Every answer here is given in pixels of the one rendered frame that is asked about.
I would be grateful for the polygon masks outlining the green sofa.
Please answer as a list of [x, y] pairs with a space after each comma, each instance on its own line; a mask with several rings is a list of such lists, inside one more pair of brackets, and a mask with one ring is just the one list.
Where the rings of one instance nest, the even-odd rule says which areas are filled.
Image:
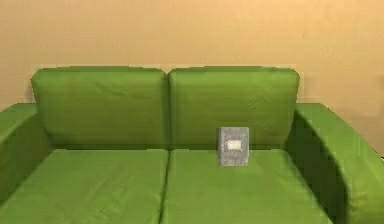
[[[39, 69], [0, 111], [0, 224], [384, 224], [384, 160], [289, 68]], [[218, 129], [249, 128], [247, 166]]]

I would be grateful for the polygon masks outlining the grey book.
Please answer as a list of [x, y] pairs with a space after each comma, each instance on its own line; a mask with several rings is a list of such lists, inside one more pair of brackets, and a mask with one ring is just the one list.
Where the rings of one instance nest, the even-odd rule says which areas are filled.
[[249, 159], [249, 128], [220, 127], [218, 129], [218, 164], [247, 166]]

